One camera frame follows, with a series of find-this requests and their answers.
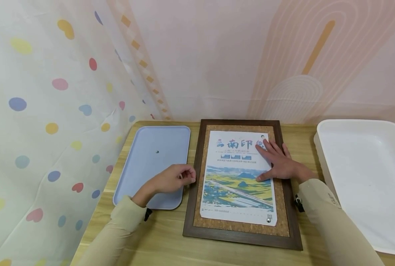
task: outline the wooden table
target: wooden table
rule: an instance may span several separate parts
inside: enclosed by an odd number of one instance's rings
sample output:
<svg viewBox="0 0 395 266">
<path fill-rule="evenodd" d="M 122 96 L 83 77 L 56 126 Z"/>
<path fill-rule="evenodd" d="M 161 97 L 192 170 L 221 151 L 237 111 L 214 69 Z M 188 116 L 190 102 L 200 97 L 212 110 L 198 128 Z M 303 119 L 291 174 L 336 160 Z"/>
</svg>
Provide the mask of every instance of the wooden table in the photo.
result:
<svg viewBox="0 0 395 266">
<path fill-rule="evenodd" d="M 185 125 L 191 129 L 188 163 L 193 165 L 200 123 L 139 121 L 133 125 L 71 265 L 77 264 L 85 249 L 110 220 L 110 213 L 114 208 L 113 194 L 137 130 L 142 126 L 179 125 Z M 315 126 L 282 125 L 283 139 L 293 159 L 304 163 L 318 173 L 320 179 L 323 179 L 313 143 L 315 132 Z M 292 182 L 292 185 L 294 193 L 297 193 L 298 184 Z M 180 207 L 173 211 L 153 212 L 150 219 L 143 222 L 133 235 L 133 243 L 125 248 L 118 264 L 123 266 L 331 265 L 323 240 L 305 213 L 298 213 L 299 229 L 304 247 L 304 251 L 300 252 L 185 238 L 183 237 L 183 226 L 187 201 L 188 193 L 185 190 Z M 385 265 L 395 266 L 395 255 L 378 254 Z"/>
</svg>

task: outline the blue plastic tray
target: blue plastic tray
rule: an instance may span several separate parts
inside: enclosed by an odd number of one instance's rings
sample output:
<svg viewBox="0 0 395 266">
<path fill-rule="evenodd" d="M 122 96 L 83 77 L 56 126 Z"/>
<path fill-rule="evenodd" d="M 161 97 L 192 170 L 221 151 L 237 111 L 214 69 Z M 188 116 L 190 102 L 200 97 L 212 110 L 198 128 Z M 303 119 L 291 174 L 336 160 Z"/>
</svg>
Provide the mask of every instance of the blue plastic tray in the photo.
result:
<svg viewBox="0 0 395 266">
<path fill-rule="evenodd" d="M 113 196 L 116 205 L 128 195 L 132 197 L 149 179 L 175 163 L 187 163 L 190 129 L 186 126 L 144 126 L 132 142 Z M 183 189 L 159 193 L 150 200 L 150 209 L 172 210 L 181 204 Z"/>
</svg>

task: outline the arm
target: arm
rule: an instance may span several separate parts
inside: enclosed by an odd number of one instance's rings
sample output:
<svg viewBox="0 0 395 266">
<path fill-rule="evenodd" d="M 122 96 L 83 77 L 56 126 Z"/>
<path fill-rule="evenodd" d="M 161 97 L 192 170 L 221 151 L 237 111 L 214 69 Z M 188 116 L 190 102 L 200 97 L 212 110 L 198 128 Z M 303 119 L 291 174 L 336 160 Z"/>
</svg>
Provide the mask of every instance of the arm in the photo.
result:
<svg viewBox="0 0 395 266">
<path fill-rule="evenodd" d="M 129 237 L 143 221 L 146 205 L 156 193 L 177 191 L 195 182 L 195 170 L 186 164 L 174 164 L 146 182 L 133 196 L 125 196 L 113 209 L 110 222 L 97 235 L 78 266 L 113 266 Z"/>
<path fill-rule="evenodd" d="M 283 145 L 284 153 L 274 142 L 264 140 L 264 145 L 267 150 L 259 146 L 256 148 L 274 166 L 256 180 L 292 177 L 298 181 L 298 196 L 310 222 L 324 239 L 332 263 L 336 266 L 383 266 L 373 247 L 342 210 L 332 191 L 316 179 L 310 169 L 293 161 L 286 145 Z"/>
</svg>

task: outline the pink wall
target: pink wall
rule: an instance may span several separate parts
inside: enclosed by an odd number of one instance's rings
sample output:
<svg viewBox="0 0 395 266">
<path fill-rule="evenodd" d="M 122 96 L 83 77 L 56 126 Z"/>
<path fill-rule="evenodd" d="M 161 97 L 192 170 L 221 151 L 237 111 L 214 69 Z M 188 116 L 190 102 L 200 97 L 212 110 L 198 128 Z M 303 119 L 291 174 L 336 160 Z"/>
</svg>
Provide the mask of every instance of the pink wall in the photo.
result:
<svg viewBox="0 0 395 266">
<path fill-rule="evenodd" d="M 107 0 L 156 118 L 395 122 L 395 0 Z"/>
</svg>

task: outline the poster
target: poster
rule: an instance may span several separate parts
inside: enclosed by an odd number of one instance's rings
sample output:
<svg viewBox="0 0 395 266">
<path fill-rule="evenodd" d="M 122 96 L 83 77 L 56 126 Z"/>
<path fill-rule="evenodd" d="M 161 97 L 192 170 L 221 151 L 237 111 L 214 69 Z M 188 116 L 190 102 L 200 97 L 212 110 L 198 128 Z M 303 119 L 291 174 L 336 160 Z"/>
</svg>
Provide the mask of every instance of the poster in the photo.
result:
<svg viewBox="0 0 395 266">
<path fill-rule="evenodd" d="M 256 182 L 271 165 L 256 150 L 267 133 L 211 131 L 200 215 L 203 218 L 275 226 L 273 180 Z"/>
</svg>

